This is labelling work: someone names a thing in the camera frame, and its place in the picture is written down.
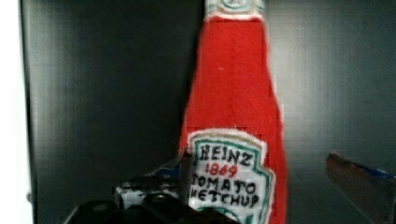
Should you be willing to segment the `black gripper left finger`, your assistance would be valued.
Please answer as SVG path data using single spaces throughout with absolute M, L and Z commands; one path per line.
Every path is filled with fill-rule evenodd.
M 213 208 L 188 206 L 192 155 L 184 152 L 115 188 L 113 201 L 77 206 L 63 224 L 237 224 Z

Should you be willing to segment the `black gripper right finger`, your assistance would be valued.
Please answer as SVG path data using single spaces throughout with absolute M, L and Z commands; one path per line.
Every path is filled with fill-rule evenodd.
M 326 174 L 371 224 L 395 224 L 395 175 L 330 153 Z

